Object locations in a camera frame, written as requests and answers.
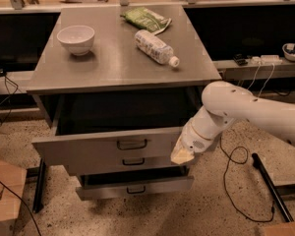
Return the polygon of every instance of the cabinet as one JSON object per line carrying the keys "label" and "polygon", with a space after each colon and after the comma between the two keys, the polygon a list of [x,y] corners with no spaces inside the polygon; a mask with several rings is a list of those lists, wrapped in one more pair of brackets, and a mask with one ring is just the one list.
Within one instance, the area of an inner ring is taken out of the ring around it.
{"label": "cabinet", "polygon": [[[180,6],[150,6],[172,18],[159,37],[180,58],[172,69],[155,63],[134,43],[137,31],[119,15],[127,7],[61,12],[28,93],[51,128],[32,142],[47,166],[77,176],[81,200],[188,190],[195,161],[177,166],[170,153],[181,128],[201,106],[202,88],[220,80]],[[91,53],[74,57],[56,39],[70,25],[94,28]]]}

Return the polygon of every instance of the white bottle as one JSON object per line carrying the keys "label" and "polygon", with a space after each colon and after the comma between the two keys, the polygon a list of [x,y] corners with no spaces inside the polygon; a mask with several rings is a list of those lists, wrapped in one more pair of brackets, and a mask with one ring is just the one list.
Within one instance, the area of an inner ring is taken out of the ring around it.
{"label": "white bottle", "polygon": [[139,30],[135,34],[135,40],[137,46],[159,64],[169,64],[172,67],[179,65],[179,59],[174,56],[173,48],[149,31]]}

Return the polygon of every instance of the drawer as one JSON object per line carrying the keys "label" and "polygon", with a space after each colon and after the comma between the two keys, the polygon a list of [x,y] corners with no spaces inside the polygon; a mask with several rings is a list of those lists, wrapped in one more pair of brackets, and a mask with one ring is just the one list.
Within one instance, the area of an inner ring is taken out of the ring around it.
{"label": "drawer", "polygon": [[183,126],[198,111],[186,88],[65,94],[52,136],[32,141],[46,165],[70,175],[171,166]]}
{"label": "drawer", "polygon": [[190,190],[194,177],[182,167],[87,176],[76,192],[82,201]]}

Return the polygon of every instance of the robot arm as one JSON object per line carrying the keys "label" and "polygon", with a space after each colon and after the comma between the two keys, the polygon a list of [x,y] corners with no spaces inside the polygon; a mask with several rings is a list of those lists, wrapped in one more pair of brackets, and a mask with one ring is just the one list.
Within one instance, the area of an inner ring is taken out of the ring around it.
{"label": "robot arm", "polygon": [[174,163],[186,163],[206,151],[235,120],[247,120],[295,147],[295,104],[257,98],[244,88],[214,82],[203,91],[204,106],[184,126],[171,153]]}

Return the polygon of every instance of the bowl on shelf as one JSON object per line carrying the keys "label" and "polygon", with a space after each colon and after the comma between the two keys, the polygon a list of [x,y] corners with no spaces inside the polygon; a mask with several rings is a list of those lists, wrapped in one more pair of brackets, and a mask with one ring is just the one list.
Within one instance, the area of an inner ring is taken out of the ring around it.
{"label": "bowl on shelf", "polygon": [[87,54],[94,43],[95,32],[87,26],[71,26],[61,29],[57,38],[61,45],[76,56]]}
{"label": "bowl on shelf", "polygon": [[295,61],[295,43],[285,43],[282,49],[287,60]]}

